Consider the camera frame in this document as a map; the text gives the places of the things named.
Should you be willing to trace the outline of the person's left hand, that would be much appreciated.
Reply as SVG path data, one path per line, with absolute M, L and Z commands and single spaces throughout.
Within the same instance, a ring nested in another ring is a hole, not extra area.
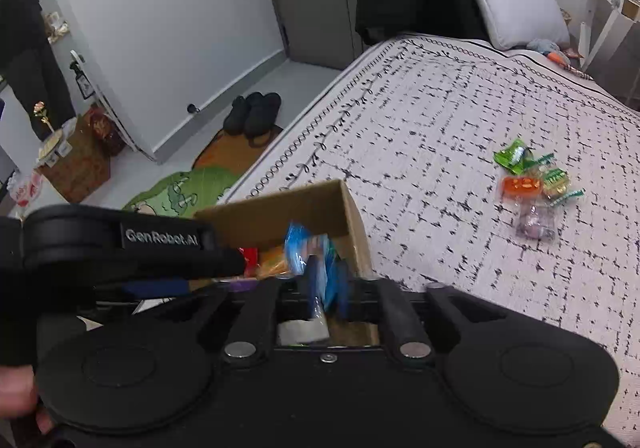
M 38 392 L 32 366 L 2 366 L 0 381 L 0 411 L 2 420 L 14 420 L 36 413 L 41 434 L 48 434 L 53 422 L 46 410 L 38 410 Z

